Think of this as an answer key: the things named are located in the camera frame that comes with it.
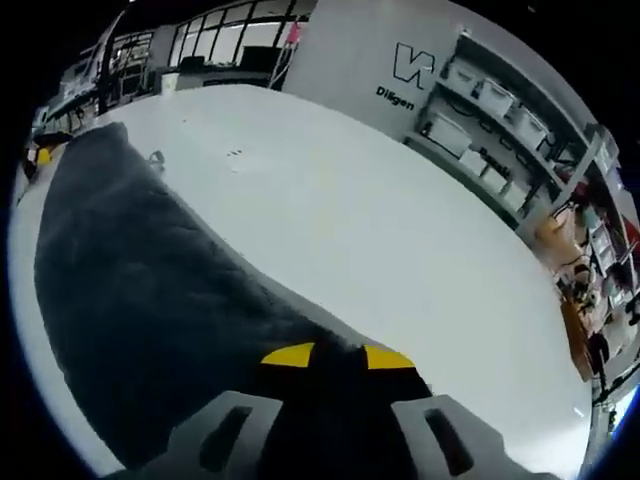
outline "yellow marking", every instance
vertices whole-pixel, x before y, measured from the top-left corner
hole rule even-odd
[[[41,148],[40,150],[38,150],[36,158],[36,163],[38,165],[46,165],[51,161],[51,153],[49,153],[49,150],[47,150],[46,148]]]
[[[398,352],[381,350],[377,347],[365,345],[367,351],[367,363],[369,370],[383,368],[414,368],[413,363],[407,357]]]
[[[309,366],[309,357],[311,356],[312,348],[313,343],[303,343],[301,345],[280,348],[264,357],[261,363],[305,368]]]

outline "white table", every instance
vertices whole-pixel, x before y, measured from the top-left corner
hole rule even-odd
[[[265,274],[403,352],[532,471],[573,478],[591,390],[543,267],[475,195],[342,114],[249,86],[147,98],[121,121],[164,180]]]

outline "black logo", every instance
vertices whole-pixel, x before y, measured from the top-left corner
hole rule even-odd
[[[413,103],[408,102],[404,98],[400,98],[396,95],[396,92],[393,92],[388,88],[378,87],[378,89],[376,90],[376,95],[386,98],[393,104],[394,107],[400,106],[406,108],[407,110],[413,110],[415,107]]]

